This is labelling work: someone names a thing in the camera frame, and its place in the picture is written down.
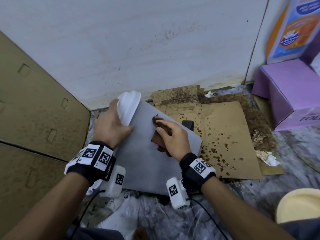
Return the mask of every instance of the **wire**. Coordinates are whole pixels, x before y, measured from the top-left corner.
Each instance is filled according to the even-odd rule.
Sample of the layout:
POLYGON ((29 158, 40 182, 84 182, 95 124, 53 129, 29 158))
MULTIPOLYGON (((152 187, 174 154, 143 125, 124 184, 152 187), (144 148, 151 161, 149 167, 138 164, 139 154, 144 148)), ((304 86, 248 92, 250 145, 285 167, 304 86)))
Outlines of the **wire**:
POLYGON ((96 194, 91 198, 91 200, 90 200, 89 203, 87 204, 86 208, 84 209, 84 212, 82 213, 82 215, 81 215, 81 217, 80 217, 80 219, 79 219, 78 225, 77 225, 77 226, 75 227, 75 229, 73 230, 73 233, 72 233, 71 237, 69 238, 70 240, 72 240, 74 234, 76 233, 78 227, 80 226, 80 222, 81 222, 83 216, 85 215, 87 209, 89 208, 89 205, 91 204, 91 202, 94 200, 94 198, 95 198, 98 194, 103 193, 103 192, 106 192, 106 191, 105 191, 105 190, 100 190, 98 193, 96 193, 96 194))
POLYGON ((221 234, 224 236, 224 238, 225 238, 226 240, 229 240, 229 239, 227 238, 227 236, 223 233, 223 231, 221 230, 221 228, 218 226, 218 224, 215 222, 215 220, 212 218, 212 216, 209 214, 209 212, 206 210, 206 208, 205 208, 202 204, 200 204, 199 201, 197 201, 197 200, 195 200, 195 199, 192 199, 192 198, 187 198, 186 200, 192 200, 192 201, 198 203, 198 204, 202 207, 202 209, 204 209, 204 211, 209 215, 209 217, 210 217, 211 220, 214 222, 214 224, 217 226, 217 228, 219 229, 219 231, 221 232, 221 234))

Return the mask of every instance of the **white cutting board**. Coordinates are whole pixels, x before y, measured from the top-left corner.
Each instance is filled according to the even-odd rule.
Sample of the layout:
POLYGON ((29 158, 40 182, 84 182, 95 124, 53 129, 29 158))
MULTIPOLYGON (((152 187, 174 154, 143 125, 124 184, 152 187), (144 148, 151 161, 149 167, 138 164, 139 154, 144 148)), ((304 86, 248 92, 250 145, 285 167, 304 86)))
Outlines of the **white cutting board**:
MULTIPOLYGON (((130 122, 134 131, 115 154, 115 164, 126 169, 124 189, 168 195, 167 180, 172 177, 181 179, 179 163, 173 157, 168 157, 165 152, 159 152, 158 146, 151 142, 156 129, 152 117, 157 114, 165 120, 174 121, 147 102, 140 101, 130 122)), ((182 127, 188 132, 191 151, 197 155, 201 138, 193 131, 182 127)))

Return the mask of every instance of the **gray marble surface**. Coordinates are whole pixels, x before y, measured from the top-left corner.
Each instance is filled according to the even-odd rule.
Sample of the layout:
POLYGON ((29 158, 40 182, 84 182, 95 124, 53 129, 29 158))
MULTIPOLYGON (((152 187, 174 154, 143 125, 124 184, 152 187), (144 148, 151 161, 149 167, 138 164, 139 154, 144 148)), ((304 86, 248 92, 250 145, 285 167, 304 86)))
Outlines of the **gray marble surface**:
MULTIPOLYGON (((215 95, 238 92, 248 94, 250 106, 256 106, 247 85, 217 91, 215 95)), ((94 113, 87 143, 93 136, 94 113)), ((299 188, 320 189, 320 174, 317 172, 317 165, 320 165, 320 125, 273 134, 279 142, 276 152, 285 174, 227 184, 239 197, 271 219, 274 219, 277 205, 286 193, 299 188)), ((194 199, 204 205, 231 239, 206 199, 202 195, 194 196, 194 199)), ((170 203, 162 205, 156 197, 130 190, 123 190, 122 196, 114 200, 97 197, 82 221, 82 226, 86 227, 119 230, 125 239, 131 239, 138 225, 145 227, 150 240, 224 239, 206 212, 195 202, 191 203, 191 207, 174 210, 170 203)))

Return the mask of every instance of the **forearm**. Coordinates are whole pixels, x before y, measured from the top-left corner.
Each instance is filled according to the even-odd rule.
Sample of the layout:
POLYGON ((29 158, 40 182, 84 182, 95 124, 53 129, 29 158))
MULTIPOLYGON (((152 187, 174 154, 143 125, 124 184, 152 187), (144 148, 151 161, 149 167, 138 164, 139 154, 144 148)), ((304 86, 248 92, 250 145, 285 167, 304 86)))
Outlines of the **forearm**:
POLYGON ((210 178, 202 185, 201 191, 233 239, 294 240, 276 223, 241 200, 218 178, 210 178))
POLYGON ((68 173, 2 240, 62 239, 89 188, 77 173, 68 173))

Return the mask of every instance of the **black wristband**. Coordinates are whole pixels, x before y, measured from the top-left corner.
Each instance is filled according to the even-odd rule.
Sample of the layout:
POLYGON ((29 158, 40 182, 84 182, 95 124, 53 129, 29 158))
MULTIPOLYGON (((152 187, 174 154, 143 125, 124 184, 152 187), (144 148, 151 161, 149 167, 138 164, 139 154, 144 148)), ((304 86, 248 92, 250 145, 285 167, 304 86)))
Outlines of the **black wristband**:
POLYGON ((209 178, 216 176, 216 170, 193 153, 187 153, 179 165, 182 170, 182 184, 188 190, 200 190, 209 178))
POLYGON ((90 186, 102 179, 108 181, 114 164, 113 149, 103 141, 92 141, 70 161, 66 173, 75 172, 85 177, 90 186))

